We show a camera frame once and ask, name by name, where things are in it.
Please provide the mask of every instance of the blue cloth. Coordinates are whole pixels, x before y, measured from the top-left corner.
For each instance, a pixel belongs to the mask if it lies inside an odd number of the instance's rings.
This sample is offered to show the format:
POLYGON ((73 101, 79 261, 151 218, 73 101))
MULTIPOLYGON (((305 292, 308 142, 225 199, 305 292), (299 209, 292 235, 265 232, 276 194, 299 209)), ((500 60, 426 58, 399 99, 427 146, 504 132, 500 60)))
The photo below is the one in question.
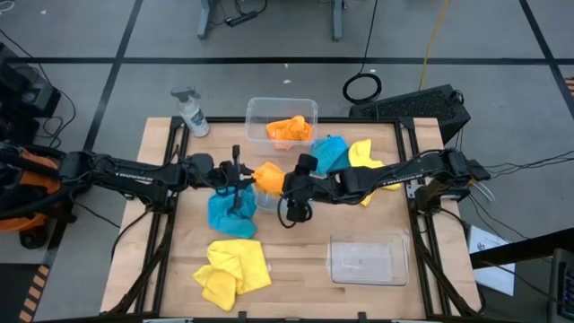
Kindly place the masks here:
POLYGON ((234 188, 229 188, 225 195, 213 194, 207 202, 207 223, 209 227, 234 237, 249 239, 257 231, 253 223, 253 214, 257 209, 255 193, 248 186, 240 193, 241 207, 233 209, 234 188))
POLYGON ((342 170, 349 167, 351 167, 351 162, 349 161, 349 150, 347 149, 339 156, 339 158, 337 158, 337 160, 333 163, 333 165, 331 165, 327 172, 342 170))
POLYGON ((325 175, 348 148, 347 143, 339 135, 329 135, 326 139, 317 140, 311 146, 311 155, 318 159, 315 174, 325 175))

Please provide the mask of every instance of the spray nozzle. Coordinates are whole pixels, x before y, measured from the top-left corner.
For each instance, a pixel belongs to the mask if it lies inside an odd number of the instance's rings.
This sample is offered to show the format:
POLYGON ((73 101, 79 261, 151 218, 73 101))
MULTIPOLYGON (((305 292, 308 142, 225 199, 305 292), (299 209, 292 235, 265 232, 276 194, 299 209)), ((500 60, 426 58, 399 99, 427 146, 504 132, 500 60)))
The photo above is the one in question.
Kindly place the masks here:
POLYGON ((171 96, 174 96, 179 99, 179 102, 187 102, 189 101, 189 96, 196 99, 201 99, 201 96, 196 91, 196 87, 190 86, 182 86, 182 87, 174 87, 171 89, 171 96))

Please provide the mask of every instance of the wooden table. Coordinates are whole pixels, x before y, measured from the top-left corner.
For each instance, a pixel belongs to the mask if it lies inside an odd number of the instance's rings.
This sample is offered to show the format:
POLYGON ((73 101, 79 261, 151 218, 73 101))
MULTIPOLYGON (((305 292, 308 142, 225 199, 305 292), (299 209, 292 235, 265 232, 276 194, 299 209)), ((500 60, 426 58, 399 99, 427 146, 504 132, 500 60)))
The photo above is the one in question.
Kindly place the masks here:
MULTIPOLYGON (((148 119, 138 161, 162 163, 169 124, 169 118, 148 119)), ((415 126, 421 151, 442 148, 436 119, 416 119, 415 126)), ((387 164, 399 162, 392 125, 319 124, 318 129, 319 137, 342 135, 350 144, 371 138, 373 159, 387 164)), ((292 171, 297 160, 297 156, 281 159, 256 156, 256 147, 245 140, 244 125, 241 123, 211 124, 208 136, 190 139, 187 154, 209 153, 217 165, 220 161, 230 160, 233 144, 241 145, 241 161, 252 169, 270 161, 278 164, 284 171, 292 171)), ((356 319, 359 311, 365 311, 370 319, 425 317, 403 189, 379 189, 366 208, 359 205, 315 203, 313 219, 307 223, 299 223, 289 230, 279 224, 275 213, 257 211, 254 221, 258 231, 254 239, 263 243, 273 284, 238 296, 231 312, 220 310, 202 299, 202 287, 192 278, 192 274, 200 266, 208 263, 206 250, 212 241, 232 239, 207 225, 206 201, 212 194, 211 189, 190 188, 179 197, 161 316, 237 317, 238 312, 244 310, 251 318, 356 319), (326 256, 330 236, 335 231, 393 232, 403 236, 409 249, 410 273, 407 286, 333 283, 327 271, 326 256)), ((443 202, 443 207, 458 214, 455 202, 443 202)), ((131 223, 143 208, 140 202, 127 202, 122 229, 131 223)), ((143 219, 128 231, 117 245, 102 310, 113 307, 139 275, 151 219, 150 215, 143 219)), ((449 215, 437 214, 435 228, 445 274, 471 307, 480 308, 460 224, 449 215)), ((149 291, 153 291, 155 279, 151 279, 149 291)), ((439 297, 432 274, 429 274, 429 281, 435 313, 440 313, 439 297)), ((151 298, 146 298, 147 310, 151 308, 151 298)))

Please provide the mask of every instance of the white spray bottle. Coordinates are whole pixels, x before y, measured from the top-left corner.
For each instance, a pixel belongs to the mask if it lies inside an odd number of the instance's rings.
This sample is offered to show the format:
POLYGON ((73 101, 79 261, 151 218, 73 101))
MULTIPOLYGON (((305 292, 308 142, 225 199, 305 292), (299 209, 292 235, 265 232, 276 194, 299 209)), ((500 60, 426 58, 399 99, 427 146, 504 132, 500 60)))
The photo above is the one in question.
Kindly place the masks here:
POLYGON ((175 87, 171 89, 171 95, 179 99, 179 113, 194 136, 207 135, 209 125, 197 103, 197 99, 201 99, 201 96, 196 92, 196 87, 175 87))

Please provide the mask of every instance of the yellow cable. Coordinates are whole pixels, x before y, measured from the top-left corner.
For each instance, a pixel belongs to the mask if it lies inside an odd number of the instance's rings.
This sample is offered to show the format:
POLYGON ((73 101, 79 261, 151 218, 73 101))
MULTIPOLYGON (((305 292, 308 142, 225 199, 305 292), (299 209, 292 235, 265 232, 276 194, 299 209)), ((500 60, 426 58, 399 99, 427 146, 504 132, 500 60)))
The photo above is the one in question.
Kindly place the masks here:
POLYGON ((422 84, 424 83, 424 78, 427 74, 427 60, 429 59, 429 53, 431 52, 431 45, 434 39, 437 37, 439 33, 440 25, 445 18, 445 13, 447 12, 449 0, 445 0, 445 3, 442 5, 442 9, 440 9, 439 19, 437 20, 437 24, 434 25, 434 30, 432 31, 432 36, 430 36, 429 44, 427 45, 427 52, 424 55, 424 61, 422 62, 422 73, 421 73, 421 80, 419 81, 419 91, 422 90, 422 84))

